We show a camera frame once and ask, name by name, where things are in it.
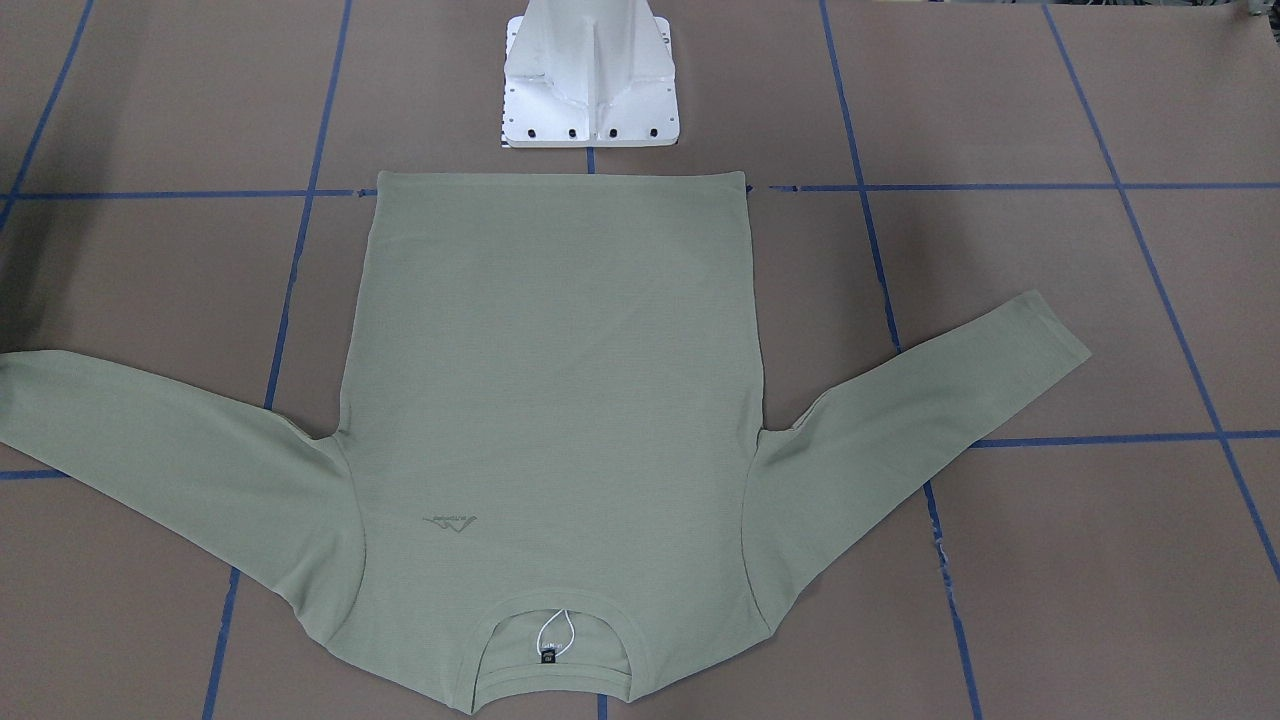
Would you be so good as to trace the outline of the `olive green long-sleeve shirt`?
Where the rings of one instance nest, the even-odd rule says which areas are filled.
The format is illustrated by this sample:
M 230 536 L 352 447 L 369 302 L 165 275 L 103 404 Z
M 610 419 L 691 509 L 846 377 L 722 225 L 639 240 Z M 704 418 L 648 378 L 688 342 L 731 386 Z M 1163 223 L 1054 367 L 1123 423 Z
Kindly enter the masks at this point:
M 1089 355 L 1029 291 L 769 430 L 742 173 L 383 172 L 330 436 L 40 350 L 3 355 L 3 443 L 452 708 L 635 701 L 771 638 Z

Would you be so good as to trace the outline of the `white metal pedestal base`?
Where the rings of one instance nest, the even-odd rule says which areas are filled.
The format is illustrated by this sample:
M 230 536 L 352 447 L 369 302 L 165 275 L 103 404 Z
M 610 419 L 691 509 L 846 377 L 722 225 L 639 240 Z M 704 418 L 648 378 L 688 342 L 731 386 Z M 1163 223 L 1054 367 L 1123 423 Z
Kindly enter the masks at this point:
M 678 142 L 671 27 L 648 1 L 530 1 L 504 40 L 503 146 Z

